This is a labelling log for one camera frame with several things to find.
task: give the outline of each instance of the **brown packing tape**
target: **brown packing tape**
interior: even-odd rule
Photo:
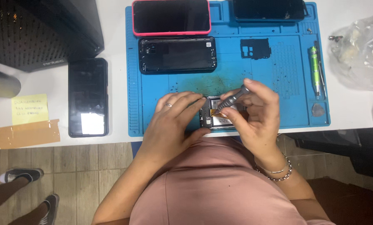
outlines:
[[[0,127],[0,148],[15,149],[60,141],[59,119]]]

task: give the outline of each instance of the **pink shirt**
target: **pink shirt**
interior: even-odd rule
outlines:
[[[335,225],[305,221],[245,154],[231,138],[200,139],[157,173],[136,202],[130,224]]]

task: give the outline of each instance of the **sneaker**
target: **sneaker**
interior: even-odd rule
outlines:
[[[32,181],[38,180],[44,175],[44,172],[41,169],[21,169],[15,168],[11,169],[0,176],[0,182],[8,183],[13,181],[16,177],[22,174],[29,174],[32,178]]]
[[[54,225],[57,206],[59,205],[59,196],[56,194],[52,194],[45,198],[45,203],[49,205],[49,210],[46,215],[41,219],[39,225]]]

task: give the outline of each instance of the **white desk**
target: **white desk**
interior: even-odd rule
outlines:
[[[68,129],[67,66],[34,73],[9,68],[0,64],[0,71],[16,76],[21,81],[19,96],[46,93],[49,119],[60,119],[60,142],[39,146],[86,145],[141,141],[142,137],[128,136],[127,67],[125,52],[125,7],[133,0],[97,0],[104,48],[98,56],[109,63],[109,135],[92,138],[71,138]],[[331,125],[326,127],[283,129],[285,132],[338,130],[373,127],[373,92],[346,88],[332,71],[328,55],[328,36],[353,21],[373,15],[373,1],[316,0],[320,23],[325,75],[329,97]],[[0,99],[0,127],[12,125],[11,100]],[[232,136],[215,133],[209,136]]]

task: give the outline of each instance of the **black phone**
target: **black phone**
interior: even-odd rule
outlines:
[[[238,21],[300,21],[305,17],[303,0],[233,0]]]
[[[136,36],[198,35],[211,30],[207,0],[136,0],[132,8]]]
[[[109,132],[107,62],[84,59],[69,63],[69,136],[105,136]]]
[[[216,68],[213,37],[139,40],[139,69],[143,74],[210,73]]]

